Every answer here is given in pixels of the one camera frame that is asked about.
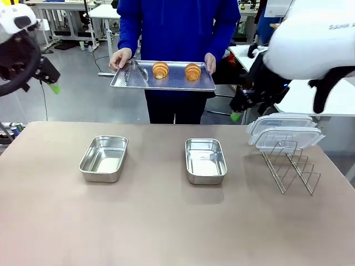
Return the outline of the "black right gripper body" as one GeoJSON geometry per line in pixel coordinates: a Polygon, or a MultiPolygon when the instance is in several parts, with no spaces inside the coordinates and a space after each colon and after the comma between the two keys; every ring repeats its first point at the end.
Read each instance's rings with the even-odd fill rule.
{"type": "Polygon", "coordinates": [[[290,81],[272,72],[263,62],[264,55],[256,57],[248,73],[249,83],[239,88],[230,102],[233,111],[245,111],[258,106],[266,111],[280,103],[289,91],[290,81]]]}

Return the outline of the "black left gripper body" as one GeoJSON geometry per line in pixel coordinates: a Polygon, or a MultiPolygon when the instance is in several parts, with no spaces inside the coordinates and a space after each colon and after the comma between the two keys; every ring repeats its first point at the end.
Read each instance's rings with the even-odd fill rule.
{"type": "Polygon", "coordinates": [[[47,84],[54,84],[58,81],[60,73],[47,57],[41,57],[34,77],[47,84]]]}

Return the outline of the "person's left hand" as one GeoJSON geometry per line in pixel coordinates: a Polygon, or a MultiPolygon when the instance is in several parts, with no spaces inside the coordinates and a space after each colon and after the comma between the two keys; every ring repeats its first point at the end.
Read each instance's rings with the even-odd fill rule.
{"type": "Polygon", "coordinates": [[[213,54],[211,53],[206,53],[205,55],[205,64],[206,64],[206,69],[209,72],[210,75],[213,75],[213,73],[216,71],[216,58],[213,54]]]}

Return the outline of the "person's right hand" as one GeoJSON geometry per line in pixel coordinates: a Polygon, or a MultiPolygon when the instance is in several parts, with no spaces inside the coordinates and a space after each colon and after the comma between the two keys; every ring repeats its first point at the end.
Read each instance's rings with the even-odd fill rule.
{"type": "Polygon", "coordinates": [[[132,51],[130,48],[121,48],[110,58],[109,67],[112,71],[122,69],[126,62],[132,58],[132,51]]]}

